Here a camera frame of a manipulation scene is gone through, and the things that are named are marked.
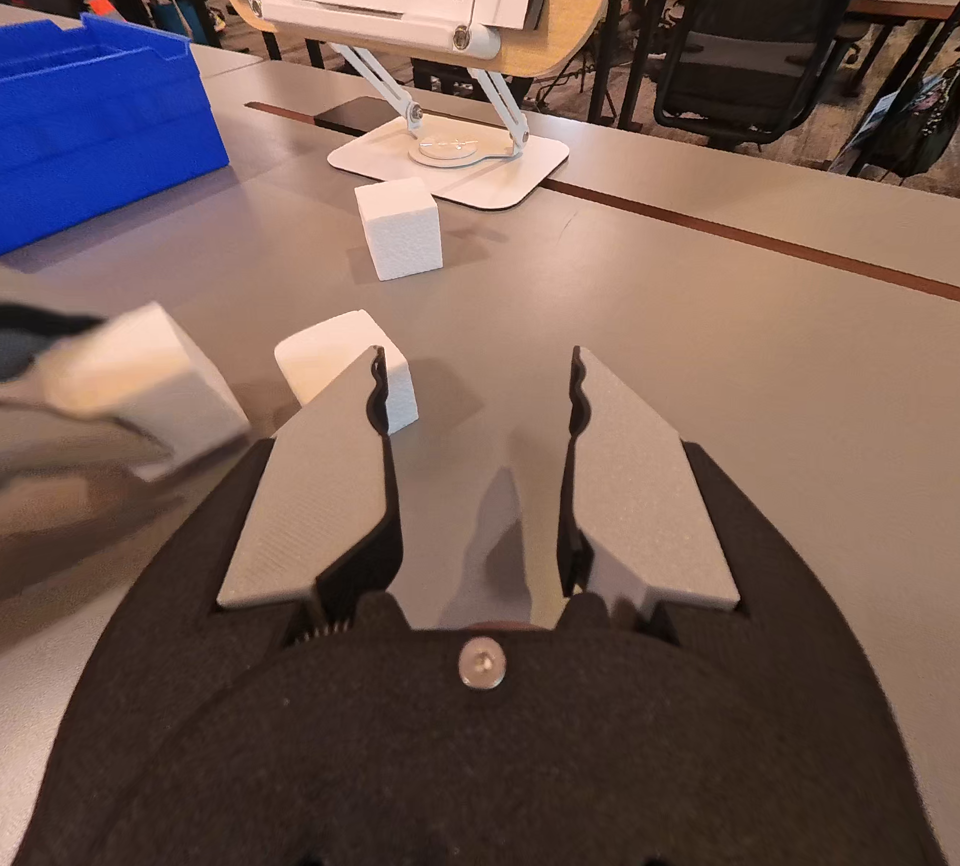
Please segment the large blue plastic bin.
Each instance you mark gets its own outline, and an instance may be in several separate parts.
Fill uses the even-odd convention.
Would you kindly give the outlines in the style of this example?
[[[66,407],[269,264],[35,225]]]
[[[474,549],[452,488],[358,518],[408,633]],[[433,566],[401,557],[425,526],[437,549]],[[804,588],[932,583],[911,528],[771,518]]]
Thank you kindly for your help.
[[[1,30],[1,253],[229,166],[190,43],[86,13]]]

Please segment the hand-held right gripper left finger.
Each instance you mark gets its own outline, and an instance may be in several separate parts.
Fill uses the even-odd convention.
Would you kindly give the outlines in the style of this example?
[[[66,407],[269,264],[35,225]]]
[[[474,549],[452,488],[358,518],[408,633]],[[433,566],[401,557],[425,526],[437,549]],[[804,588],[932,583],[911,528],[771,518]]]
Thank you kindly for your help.
[[[225,610],[290,601],[353,616],[403,560],[385,351],[365,349],[272,438],[218,593]]]

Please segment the white hard foam cube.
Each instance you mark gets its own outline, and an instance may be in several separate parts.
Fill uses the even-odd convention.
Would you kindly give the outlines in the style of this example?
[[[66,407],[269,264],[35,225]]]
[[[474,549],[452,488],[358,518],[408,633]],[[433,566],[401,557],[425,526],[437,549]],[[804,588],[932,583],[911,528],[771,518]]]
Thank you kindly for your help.
[[[443,268],[439,209],[421,178],[362,185],[354,194],[379,281]]]
[[[306,406],[371,347],[385,355],[393,435],[419,418],[412,373],[405,355],[368,312],[353,310],[296,332],[274,347],[273,356],[296,401]]]
[[[165,453],[131,471],[153,482],[249,434],[219,369],[157,302],[60,341],[35,362],[59,412],[139,429]]]

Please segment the dark green bag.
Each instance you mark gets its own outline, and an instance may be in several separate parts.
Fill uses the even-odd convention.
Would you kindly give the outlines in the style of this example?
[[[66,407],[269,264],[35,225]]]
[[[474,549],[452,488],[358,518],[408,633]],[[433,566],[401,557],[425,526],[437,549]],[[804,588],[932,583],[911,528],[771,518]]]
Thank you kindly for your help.
[[[849,175],[870,143],[866,164],[900,180],[926,174],[940,160],[959,122],[959,60],[925,76],[912,98],[894,108],[897,97],[898,92],[891,92],[879,99],[828,166],[829,172]]]

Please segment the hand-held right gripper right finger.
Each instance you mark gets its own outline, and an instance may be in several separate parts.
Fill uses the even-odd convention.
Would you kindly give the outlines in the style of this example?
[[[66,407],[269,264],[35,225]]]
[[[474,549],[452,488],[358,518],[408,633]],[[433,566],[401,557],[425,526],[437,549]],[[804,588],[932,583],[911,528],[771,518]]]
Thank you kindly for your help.
[[[740,592],[679,431],[582,345],[572,350],[560,485],[561,593],[651,620],[662,603],[728,613]]]

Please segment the black office chair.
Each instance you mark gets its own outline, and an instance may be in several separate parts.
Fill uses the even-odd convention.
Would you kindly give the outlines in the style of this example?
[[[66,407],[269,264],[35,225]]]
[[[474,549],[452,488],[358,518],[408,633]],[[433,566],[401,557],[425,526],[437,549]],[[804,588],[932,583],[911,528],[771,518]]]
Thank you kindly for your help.
[[[712,148],[768,145],[802,125],[858,35],[852,0],[684,0],[656,77],[654,121]]]

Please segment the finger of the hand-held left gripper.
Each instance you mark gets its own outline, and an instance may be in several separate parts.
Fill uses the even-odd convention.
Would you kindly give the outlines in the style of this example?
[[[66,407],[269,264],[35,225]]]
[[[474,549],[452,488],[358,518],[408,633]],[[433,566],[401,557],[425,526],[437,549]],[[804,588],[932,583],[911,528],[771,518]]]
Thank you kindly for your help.
[[[104,317],[24,303],[1,304],[1,381],[17,380],[55,344],[94,331]]]
[[[1,598],[67,571],[178,508],[182,493],[135,469],[166,458],[155,438],[116,419],[3,401]]]

